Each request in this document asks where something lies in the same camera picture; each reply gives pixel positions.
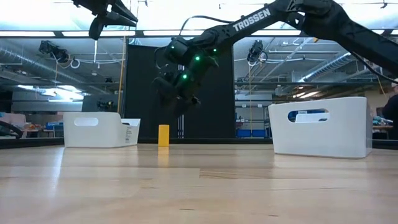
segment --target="yellow block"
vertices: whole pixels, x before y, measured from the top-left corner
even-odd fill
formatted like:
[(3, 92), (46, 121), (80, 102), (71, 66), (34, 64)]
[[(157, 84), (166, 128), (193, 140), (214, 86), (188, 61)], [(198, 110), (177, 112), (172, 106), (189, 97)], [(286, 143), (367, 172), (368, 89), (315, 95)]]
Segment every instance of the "yellow block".
[(167, 124), (159, 125), (158, 145), (168, 147), (170, 144), (170, 126)]

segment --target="black partition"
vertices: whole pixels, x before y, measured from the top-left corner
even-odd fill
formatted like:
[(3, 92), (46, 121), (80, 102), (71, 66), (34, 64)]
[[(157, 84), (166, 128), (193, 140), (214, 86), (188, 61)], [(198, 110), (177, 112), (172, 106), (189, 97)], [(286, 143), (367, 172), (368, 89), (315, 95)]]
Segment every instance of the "black partition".
[[(140, 118), (139, 138), (157, 139), (160, 124), (170, 125), (170, 137), (177, 137), (177, 119), (161, 107), (152, 81), (157, 76), (154, 63), (155, 47), (129, 45), (127, 47), (126, 83), (124, 84), (124, 117)], [(158, 56), (158, 63), (165, 59)]]
[(201, 106), (184, 116), (184, 137), (235, 138), (233, 51), (218, 57), (219, 68), (211, 68), (197, 93)]

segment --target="white storage bin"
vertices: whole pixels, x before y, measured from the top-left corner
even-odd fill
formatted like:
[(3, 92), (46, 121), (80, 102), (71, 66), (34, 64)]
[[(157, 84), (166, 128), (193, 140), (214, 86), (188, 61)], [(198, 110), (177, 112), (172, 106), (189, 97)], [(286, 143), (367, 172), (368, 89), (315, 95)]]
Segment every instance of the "white storage bin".
[[(291, 111), (322, 110), (323, 114)], [(372, 151), (373, 122), (365, 97), (346, 97), (269, 106), (276, 154), (364, 158)]]
[(121, 119), (118, 113), (109, 112), (64, 113), (65, 147), (110, 148), (136, 145), (140, 121)]

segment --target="ductwork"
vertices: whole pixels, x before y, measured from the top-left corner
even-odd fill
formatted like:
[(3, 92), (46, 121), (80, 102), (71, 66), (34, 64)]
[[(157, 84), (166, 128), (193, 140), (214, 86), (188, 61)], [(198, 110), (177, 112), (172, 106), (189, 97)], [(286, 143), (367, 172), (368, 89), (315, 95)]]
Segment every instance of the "ductwork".
[[(0, 57), (2, 59), (9, 59), (14, 61), (20, 61), (22, 62), (23, 66), (31, 70), (32, 72), (38, 74), (38, 75), (46, 75), (48, 77), (54, 77), (56, 70), (55, 66), (49, 64), (48, 62), (40, 62), (38, 60), (34, 60), (34, 58), (37, 58), (35, 55), (30, 54), (26, 51), (23, 52), (23, 55), (20, 53), (20, 48), (12, 43), (7, 43), (7, 45), (4, 44), (5, 40), (3, 40), (3, 43), (0, 45)], [(72, 72), (68, 72), (66, 70), (58, 70), (58, 75), (62, 78), (66, 78), (68, 80), (71, 80), (73, 82), (77, 83), (84, 83), (85, 81), (81, 78), (77, 78), (76, 75)], [(107, 91), (104, 91), (100, 88), (97, 88), (95, 86), (88, 86), (93, 90), (96, 90), (98, 92), (108, 94)]]
[(301, 78), (298, 82), (312, 82), (319, 76), (341, 68), (354, 60), (355, 58), (351, 55), (351, 53), (345, 53), (341, 56), (337, 56), (334, 59), (325, 62), (323, 65), (320, 65), (318, 68), (314, 69), (314, 71), (309, 72), (308, 75)]

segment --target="person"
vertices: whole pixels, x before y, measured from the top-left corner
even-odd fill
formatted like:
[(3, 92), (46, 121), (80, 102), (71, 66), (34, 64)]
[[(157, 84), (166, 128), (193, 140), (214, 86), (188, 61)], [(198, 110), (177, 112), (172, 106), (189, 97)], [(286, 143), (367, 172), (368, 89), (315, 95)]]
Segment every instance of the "person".
[(393, 128), (389, 132), (389, 138), (398, 140), (398, 85), (393, 83), (394, 96), (392, 96), (383, 108), (383, 116), (393, 121)]

